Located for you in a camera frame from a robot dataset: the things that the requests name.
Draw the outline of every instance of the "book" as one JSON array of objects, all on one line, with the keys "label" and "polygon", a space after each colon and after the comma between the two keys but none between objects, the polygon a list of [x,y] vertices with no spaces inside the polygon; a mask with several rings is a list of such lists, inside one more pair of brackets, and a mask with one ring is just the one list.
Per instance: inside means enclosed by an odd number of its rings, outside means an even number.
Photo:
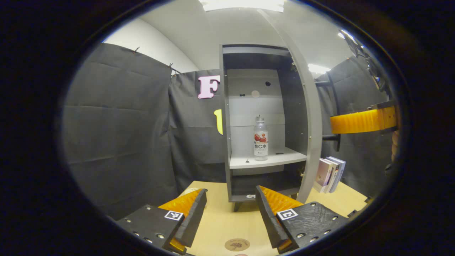
[{"label": "book", "polygon": [[346,166],[346,161],[340,160],[333,156],[329,156],[329,157],[327,157],[327,159],[340,164],[340,167],[339,167],[339,170],[337,173],[337,177],[335,178],[335,181],[329,191],[330,193],[333,193],[335,191],[335,189],[337,188],[338,183],[340,182],[341,176],[343,175],[344,167]]},{"label": "book", "polygon": [[318,173],[314,181],[313,188],[319,193],[323,192],[329,184],[330,174],[332,173],[333,163],[319,158]]},{"label": "book", "polygon": [[334,183],[335,183],[335,180],[337,178],[337,174],[338,174],[338,171],[339,171],[339,168],[340,168],[341,164],[339,162],[330,161],[327,158],[326,158],[326,160],[331,162],[331,163],[333,163],[333,165],[332,165],[332,173],[330,174],[330,177],[329,177],[329,184],[324,189],[324,193],[329,193],[330,190],[332,189]]}]

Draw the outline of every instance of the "cabinet leg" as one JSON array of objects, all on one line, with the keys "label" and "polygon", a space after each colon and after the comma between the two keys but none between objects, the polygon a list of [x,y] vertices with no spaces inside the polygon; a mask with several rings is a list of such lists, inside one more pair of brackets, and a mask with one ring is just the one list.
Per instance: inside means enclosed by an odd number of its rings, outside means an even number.
[{"label": "cabinet leg", "polygon": [[239,203],[234,203],[234,212],[237,212],[238,209],[240,208],[240,202]]}]

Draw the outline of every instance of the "plastic bottle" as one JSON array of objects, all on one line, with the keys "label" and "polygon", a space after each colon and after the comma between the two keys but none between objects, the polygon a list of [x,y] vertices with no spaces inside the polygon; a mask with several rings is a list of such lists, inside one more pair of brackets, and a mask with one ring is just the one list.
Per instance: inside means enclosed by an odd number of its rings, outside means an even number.
[{"label": "plastic bottle", "polygon": [[265,161],[268,159],[268,130],[264,118],[259,115],[256,117],[254,131],[254,159]]}]

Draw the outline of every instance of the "black curtain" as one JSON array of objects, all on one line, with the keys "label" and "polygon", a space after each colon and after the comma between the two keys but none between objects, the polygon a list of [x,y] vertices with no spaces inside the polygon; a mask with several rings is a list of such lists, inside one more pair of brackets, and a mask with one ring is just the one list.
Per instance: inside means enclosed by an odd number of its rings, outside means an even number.
[{"label": "black curtain", "polygon": [[226,182],[223,136],[217,130],[213,114],[222,108],[220,89],[212,98],[197,98],[198,78],[219,74],[218,69],[204,70],[178,74],[171,79],[169,138],[179,192],[194,180]]},{"label": "black curtain", "polygon": [[66,160],[82,191],[120,219],[178,196],[168,136],[171,69],[101,44],[77,72],[63,109]]},{"label": "black curtain", "polygon": [[[351,56],[329,71],[337,93],[339,115],[365,111],[367,107],[386,102],[387,95],[379,92],[367,71],[363,57]],[[327,75],[317,79],[328,81]],[[334,100],[327,87],[318,87],[323,118],[323,135],[331,135],[330,116]],[[375,197],[385,185],[385,167],[391,163],[392,133],[380,131],[341,135],[339,152],[334,142],[323,141],[321,157],[334,156],[346,161],[341,181],[360,193]]]}]

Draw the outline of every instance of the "wooden table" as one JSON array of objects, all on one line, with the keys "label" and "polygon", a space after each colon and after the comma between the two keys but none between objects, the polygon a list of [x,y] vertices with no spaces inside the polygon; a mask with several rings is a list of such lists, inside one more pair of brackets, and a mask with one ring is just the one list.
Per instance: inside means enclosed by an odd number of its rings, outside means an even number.
[{"label": "wooden table", "polygon": [[[196,256],[274,256],[277,249],[270,245],[264,222],[256,202],[246,202],[238,212],[233,212],[234,203],[228,202],[226,183],[193,181],[188,188],[205,188],[207,204],[202,215],[189,254]],[[331,194],[318,193],[312,189],[306,203],[317,201],[341,216],[347,217],[353,210],[361,210],[366,196],[343,183],[339,183]],[[243,238],[250,242],[250,247],[243,251],[229,251],[224,247],[226,241]]]}]

